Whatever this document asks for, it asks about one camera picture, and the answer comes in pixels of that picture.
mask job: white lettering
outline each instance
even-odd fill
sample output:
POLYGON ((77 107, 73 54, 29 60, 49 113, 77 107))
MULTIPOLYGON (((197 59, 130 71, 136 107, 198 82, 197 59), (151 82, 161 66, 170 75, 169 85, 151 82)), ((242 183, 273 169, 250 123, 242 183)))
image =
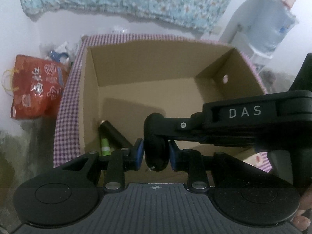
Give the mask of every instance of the white lettering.
POLYGON ((255 110, 256 112, 258 112, 258 113, 254 113, 254 115, 260 115, 260 114, 261 114, 261 110, 260 110, 260 109, 257 109, 257 108, 260 108, 260 105, 256 105, 256 106, 254 107, 254 110, 255 110))
POLYGON ((236 110, 235 109, 230 109, 230 118, 236 117, 236 110))
POLYGON ((242 112, 242 114, 241 114, 241 117, 243 117, 244 115, 249 116, 246 107, 244 107, 243 112, 242 112))

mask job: yellow bag handle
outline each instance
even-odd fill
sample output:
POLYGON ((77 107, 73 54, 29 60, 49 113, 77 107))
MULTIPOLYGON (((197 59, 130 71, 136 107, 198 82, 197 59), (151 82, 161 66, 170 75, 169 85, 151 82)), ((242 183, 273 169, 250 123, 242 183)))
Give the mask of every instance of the yellow bag handle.
POLYGON ((2 84, 2 87, 4 88, 4 90, 5 90, 7 93, 8 93, 8 92, 13 92, 13 91, 19 90, 18 87, 13 88, 13 86, 12 86, 12 78, 13 78, 13 74, 14 74, 14 73, 19 73, 19 70, 17 70, 17 69, 7 69, 7 70, 5 70, 5 71, 3 72, 3 74, 2 74, 1 84, 2 84), (7 88, 7 87, 4 85, 5 79, 6 79, 8 76, 10 76, 10 88, 7 88))

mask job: black mechanical device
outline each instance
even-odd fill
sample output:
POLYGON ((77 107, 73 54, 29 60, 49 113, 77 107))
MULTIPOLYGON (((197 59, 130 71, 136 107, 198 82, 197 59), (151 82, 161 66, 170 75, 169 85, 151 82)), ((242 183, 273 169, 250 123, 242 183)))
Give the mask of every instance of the black mechanical device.
POLYGON ((301 233, 291 220, 312 177, 312 92, 302 75, 293 91, 207 103, 190 118, 153 113, 133 147, 89 152, 25 182, 14 195, 23 222, 15 233, 301 233), (222 152, 180 150, 175 140, 269 151, 279 177, 222 152), (170 162, 187 183, 126 186, 124 173, 140 169, 144 152, 153 171, 170 162))

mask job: human hand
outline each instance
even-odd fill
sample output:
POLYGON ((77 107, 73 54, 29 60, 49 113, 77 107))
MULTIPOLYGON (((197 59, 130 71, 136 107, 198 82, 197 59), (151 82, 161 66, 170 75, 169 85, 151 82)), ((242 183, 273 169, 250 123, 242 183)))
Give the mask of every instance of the human hand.
POLYGON ((310 219, 302 216, 308 209, 312 209, 312 185, 301 196, 299 209, 293 219, 293 224, 301 231, 306 230, 310 224, 310 219))

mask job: green cap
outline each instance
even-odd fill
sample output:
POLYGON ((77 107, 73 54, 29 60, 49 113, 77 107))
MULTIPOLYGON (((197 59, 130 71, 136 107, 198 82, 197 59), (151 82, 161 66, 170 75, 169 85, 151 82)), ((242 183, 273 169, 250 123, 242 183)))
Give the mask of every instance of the green cap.
POLYGON ((109 147, 108 140, 106 138, 101 140, 101 147, 109 147))

